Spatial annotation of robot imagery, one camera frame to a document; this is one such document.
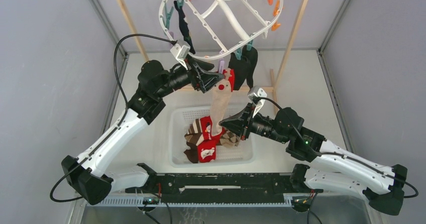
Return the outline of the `brown white wavy sock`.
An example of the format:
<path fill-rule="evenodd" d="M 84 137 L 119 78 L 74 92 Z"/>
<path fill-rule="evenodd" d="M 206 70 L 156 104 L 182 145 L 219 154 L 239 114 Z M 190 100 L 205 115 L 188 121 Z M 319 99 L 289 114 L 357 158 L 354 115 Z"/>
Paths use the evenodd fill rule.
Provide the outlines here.
<path fill-rule="evenodd" d="M 185 134 L 188 143 L 198 146 L 204 141 L 203 130 L 200 119 L 195 119 Z"/>

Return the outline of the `brown striped sock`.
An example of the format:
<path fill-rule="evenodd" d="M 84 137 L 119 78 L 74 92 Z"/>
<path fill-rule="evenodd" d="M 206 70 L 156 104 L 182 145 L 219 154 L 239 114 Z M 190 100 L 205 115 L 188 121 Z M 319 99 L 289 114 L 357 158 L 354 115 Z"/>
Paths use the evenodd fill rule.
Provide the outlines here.
<path fill-rule="evenodd" d="M 184 154 L 186 155 L 187 159 L 191 163 L 198 163 L 198 150 L 197 146 L 195 144 L 192 144 L 190 142 L 186 142 L 187 149 L 184 151 Z"/>

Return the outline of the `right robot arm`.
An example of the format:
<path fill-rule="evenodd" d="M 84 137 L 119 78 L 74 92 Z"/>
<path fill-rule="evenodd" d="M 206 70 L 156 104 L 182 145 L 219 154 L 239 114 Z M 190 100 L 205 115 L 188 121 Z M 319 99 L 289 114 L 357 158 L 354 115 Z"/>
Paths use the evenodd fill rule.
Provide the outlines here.
<path fill-rule="evenodd" d="M 241 139 L 250 134 L 287 144 L 286 152 L 300 161 L 290 185 L 297 192 L 331 191 L 357 197 L 387 215 L 399 215 L 405 194 L 407 168 L 386 166 L 351 153 L 325 136 L 303 126 L 304 119 L 290 107 L 274 119 L 255 113 L 251 103 L 220 125 Z"/>

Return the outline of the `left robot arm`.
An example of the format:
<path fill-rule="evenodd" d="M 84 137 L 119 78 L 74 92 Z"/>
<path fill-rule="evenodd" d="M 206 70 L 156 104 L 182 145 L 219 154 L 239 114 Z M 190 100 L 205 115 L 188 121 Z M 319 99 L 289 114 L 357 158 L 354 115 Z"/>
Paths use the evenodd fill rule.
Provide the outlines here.
<path fill-rule="evenodd" d="M 164 97 L 189 84 L 205 93 L 224 79 L 221 73 L 205 70 L 205 65 L 190 56 L 170 70 L 158 60 L 144 63 L 137 90 L 117 121 L 86 151 L 62 160 L 67 183 L 91 205 L 102 202 L 112 192 L 132 187 L 153 191 L 157 179 L 147 170 L 137 167 L 108 174 L 107 168 L 126 144 L 157 118 L 166 106 Z"/>

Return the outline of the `argyle brown sock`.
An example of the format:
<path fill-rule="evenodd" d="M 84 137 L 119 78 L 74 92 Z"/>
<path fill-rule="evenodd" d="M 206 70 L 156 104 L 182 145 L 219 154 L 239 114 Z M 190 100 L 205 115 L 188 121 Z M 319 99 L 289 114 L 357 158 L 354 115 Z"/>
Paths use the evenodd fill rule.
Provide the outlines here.
<path fill-rule="evenodd" d="M 219 139 L 219 144 L 226 148 L 237 147 L 240 143 L 240 138 L 229 130 L 226 130 Z"/>

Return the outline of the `red sock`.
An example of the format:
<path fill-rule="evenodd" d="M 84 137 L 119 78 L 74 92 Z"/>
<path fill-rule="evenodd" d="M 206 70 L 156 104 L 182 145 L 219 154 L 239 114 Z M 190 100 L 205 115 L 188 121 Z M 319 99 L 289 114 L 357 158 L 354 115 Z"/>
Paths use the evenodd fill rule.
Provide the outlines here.
<path fill-rule="evenodd" d="M 212 162 L 217 157 L 217 141 L 207 140 L 197 146 L 197 156 L 200 163 Z"/>
<path fill-rule="evenodd" d="M 226 132 L 226 129 L 220 126 L 219 133 L 214 134 L 213 133 L 214 125 L 212 124 L 212 120 L 210 116 L 200 118 L 199 122 L 200 122 L 200 131 L 202 133 L 201 136 L 203 137 L 204 141 L 209 141 L 209 140 L 218 141 L 220 137 Z"/>

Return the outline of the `black sock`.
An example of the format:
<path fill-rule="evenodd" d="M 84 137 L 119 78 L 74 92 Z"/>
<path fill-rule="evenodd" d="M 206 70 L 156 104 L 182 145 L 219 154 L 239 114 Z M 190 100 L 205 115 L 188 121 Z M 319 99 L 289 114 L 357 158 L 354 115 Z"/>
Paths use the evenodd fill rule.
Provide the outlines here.
<path fill-rule="evenodd" d="M 233 90 L 239 90 L 243 85 L 244 81 L 247 85 L 252 88 L 253 81 L 250 78 L 251 74 L 251 62 L 246 56 L 241 56 L 238 59 L 235 53 L 230 54 L 231 58 L 228 67 L 234 71 L 234 87 Z"/>
<path fill-rule="evenodd" d="M 254 71 L 258 62 L 258 51 L 255 47 L 251 47 L 250 50 L 248 46 L 244 46 L 242 49 L 242 55 L 248 60 L 248 73 L 246 77 L 247 85 L 252 88 L 254 86 Z"/>

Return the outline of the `beige sock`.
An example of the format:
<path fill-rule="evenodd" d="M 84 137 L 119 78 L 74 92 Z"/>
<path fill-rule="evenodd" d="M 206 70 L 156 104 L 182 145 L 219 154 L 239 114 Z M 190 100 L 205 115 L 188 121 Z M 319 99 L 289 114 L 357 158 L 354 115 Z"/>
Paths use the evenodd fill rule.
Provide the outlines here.
<path fill-rule="evenodd" d="M 212 89 L 212 102 L 210 106 L 210 119 L 212 121 L 211 135 L 217 136 L 222 132 L 219 122 L 224 118 L 230 98 L 234 90 L 234 70 L 226 68 L 223 70 L 225 76 Z"/>

